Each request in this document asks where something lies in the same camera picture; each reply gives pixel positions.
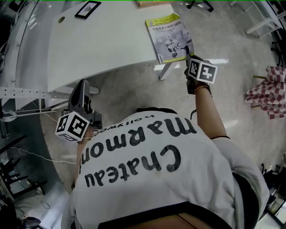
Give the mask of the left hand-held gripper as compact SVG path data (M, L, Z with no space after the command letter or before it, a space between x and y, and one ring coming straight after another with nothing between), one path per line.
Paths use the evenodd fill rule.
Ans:
M55 134L68 142L79 142L88 127L102 129L102 115L91 107L89 82L80 80L69 97L68 108L58 119Z

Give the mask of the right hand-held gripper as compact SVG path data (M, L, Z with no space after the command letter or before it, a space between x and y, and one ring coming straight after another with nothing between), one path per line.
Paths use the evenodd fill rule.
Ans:
M211 94L210 85L215 82L218 67L194 53L187 53L185 62L188 94L195 94L200 86L207 88Z

